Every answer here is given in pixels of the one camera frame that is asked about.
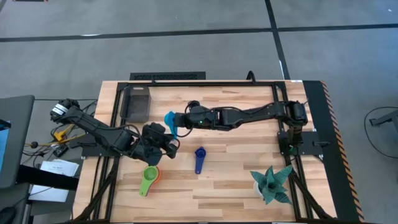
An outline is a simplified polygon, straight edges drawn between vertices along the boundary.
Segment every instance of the white paper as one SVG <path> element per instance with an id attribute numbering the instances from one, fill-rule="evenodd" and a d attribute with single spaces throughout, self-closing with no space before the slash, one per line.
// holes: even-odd
<path id="1" fill-rule="evenodd" d="M 52 162 L 43 161 L 40 170 L 52 172 L 54 174 L 62 174 L 67 175 L 69 177 L 73 177 L 77 171 L 79 164 L 74 162 L 63 161 L 61 159 L 55 159 Z M 65 202 L 68 196 L 68 190 L 62 189 L 48 189 L 47 186 L 33 185 L 31 195 L 29 200 L 41 200 L 48 202 Z"/>

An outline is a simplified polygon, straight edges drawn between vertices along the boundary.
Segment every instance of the orange and black hazard tape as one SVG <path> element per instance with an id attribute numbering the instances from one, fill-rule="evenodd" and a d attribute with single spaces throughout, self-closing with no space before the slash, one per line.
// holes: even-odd
<path id="1" fill-rule="evenodd" d="M 351 174 L 351 170 L 349 169 L 348 160 L 347 160 L 347 156 L 346 156 L 346 151 L 344 150 L 343 140 L 341 139 L 341 134 L 340 134 L 340 131 L 339 131 L 338 126 L 337 126 L 337 120 L 336 120 L 335 112 L 333 111 L 333 107 L 331 106 L 331 100 L 330 100 L 328 88 L 326 87 L 325 82 L 321 82 L 321 83 L 323 85 L 323 91 L 325 92 L 326 102 L 328 103 L 330 117 L 331 117 L 333 126 L 335 128 L 337 144 L 338 144 L 338 147 L 340 149 L 340 155 L 341 155 L 341 158 L 343 159 L 343 164 L 345 166 L 345 170 L 346 170 L 346 173 L 347 173 L 347 179 L 348 179 L 348 182 L 349 182 L 349 187 L 351 188 L 351 193 L 352 193 L 353 198 L 354 198 L 354 203 L 356 205 L 356 211 L 358 213 L 358 218 L 359 218 L 359 220 L 361 222 L 364 222 L 365 220 L 364 220 L 364 217 L 363 217 L 361 204 L 359 203 L 358 195 L 356 194 L 354 180 L 353 180 L 353 175 Z"/>

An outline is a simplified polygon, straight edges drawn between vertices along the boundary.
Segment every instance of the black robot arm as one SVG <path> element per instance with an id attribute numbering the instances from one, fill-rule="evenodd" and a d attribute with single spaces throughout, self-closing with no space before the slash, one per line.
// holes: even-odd
<path id="1" fill-rule="evenodd" d="M 296 101 L 278 101 L 248 110 L 230 106 L 208 109 L 198 101 L 191 101 L 184 113 L 175 114 L 174 126 L 230 131 L 244 123 L 268 119 L 278 119 L 289 126 L 291 145 L 299 146 L 302 143 L 302 127 L 308 123 L 308 119 L 304 104 Z"/>
<path id="2" fill-rule="evenodd" d="M 84 113 L 76 100 L 60 100 L 50 115 L 51 120 L 56 123 L 75 124 L 94 136 L 96 142 L 106 150 L 114 150 L 121 155 L 142 160 L 150 166 L 157 165 L 162 155 L 173 159 L 179 147 L 179 141 L 171 134 L 165 134 L 165 128 L 160 124 L 144 125 L 142 135 L 135 126 L 129 124 L 111 128 Z M 127 129 L 128 127 L 133 127 L 135 132 Z"/>

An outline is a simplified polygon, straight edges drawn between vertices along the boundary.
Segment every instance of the wooden table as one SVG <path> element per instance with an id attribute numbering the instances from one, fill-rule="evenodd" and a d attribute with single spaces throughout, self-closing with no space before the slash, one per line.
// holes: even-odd
<path id="1" fill-rule="evenodd" d="M 303 82 L 286 81 L 285 84 L 289 100 L 307 101 Z M 111 122 L 117 85 L 118 82 L 103 82 L 99 94 L 95 118 L 106 124 Z M 198 100 L 207 108 L 235 106 L 243 110 L 273 101 L 271 88 L 266 86 L 150 87 L 150 95 L 149 122 L 154 121 L 165 127 L 164 115 L 169 111 L 184 111 L 191 100 Z M 308 124 L 304 131 L 310 131 L 314 128 L 314 123 L 308 104 L 306 110 Z M 162 158 L 158 165 L 162 177 L 152 186 L 147 197 L 139 195 L 141 171 L 146 164 L 122 157 L 111 221 L 294 221 L 293 206 L 276 201 L 265 205 L 259 199 L 253 190 L 254 180 L 250 175 L 250 170 L 265 173 L 268 167 L 273 166 L 277 172 L 285 166 L 276 138 L 278 130 L 276 120 L 244 124 L 229 132 L 193 130 L 188 137 L 180 139 L 182 145 L 175 159 Z M 196 175 L 194 151 L 200 146 L 206 149 L 207 155 L 202 173 Z M 336 210 L 324 164 L 314 156 L 302 156 L 302 160 L 309 191 L 324 210 L 335 217 Z M 80 214 L 90 202 L 96 162 L 96 157 L 84 161 L 73 206 L 75 215 Z M 289 189 L 288 182 L 285 183 L 285 188 Z M 106 199 L 103 197 L 100 217 L 104 217 Z M 306 217 L 299 190 L 298 199 L 302 216 Z"/>

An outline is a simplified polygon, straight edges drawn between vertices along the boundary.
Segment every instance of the green plant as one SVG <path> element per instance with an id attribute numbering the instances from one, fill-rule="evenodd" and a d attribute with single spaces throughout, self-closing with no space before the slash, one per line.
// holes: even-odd
<path id="1" fill-rule="evenodd" d="M 272 166 L 270 166 L 265 175 L 256 171 L 250 171 L 254 180 L 259 184 L 259 190 L 266 201 L 266 205 L 268 205 L 268 203 L 273 199 L 281 203 L 292 203 L 284 193 L 287 190 L 282 186 L 292 169 L 292 165 L 289 165 L 274 174 L 274 170 L 272 169 Z"/>

